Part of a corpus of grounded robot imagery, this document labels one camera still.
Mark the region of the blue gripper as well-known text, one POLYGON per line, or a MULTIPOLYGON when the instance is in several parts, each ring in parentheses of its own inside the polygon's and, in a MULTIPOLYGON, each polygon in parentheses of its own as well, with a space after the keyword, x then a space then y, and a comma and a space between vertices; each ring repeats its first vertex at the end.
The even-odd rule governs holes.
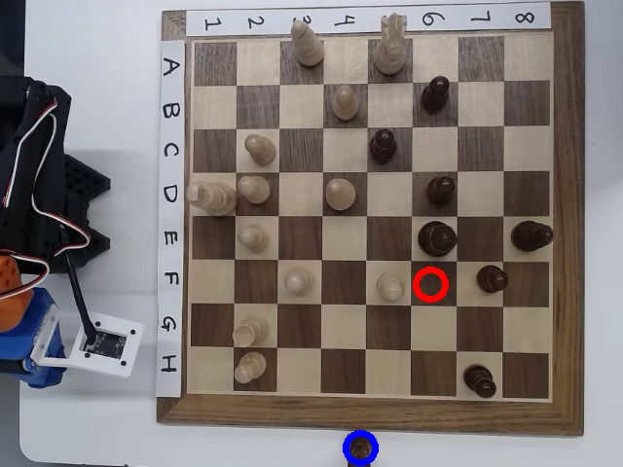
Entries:
POLYGON ((31 388, 46 388, 61 383, 65 367, 38 367, 30 358, 34 340, 45 313, 55 302, 44 288, 34 296, 20 323, 1 334, 1 373, 16 377, 31 388))

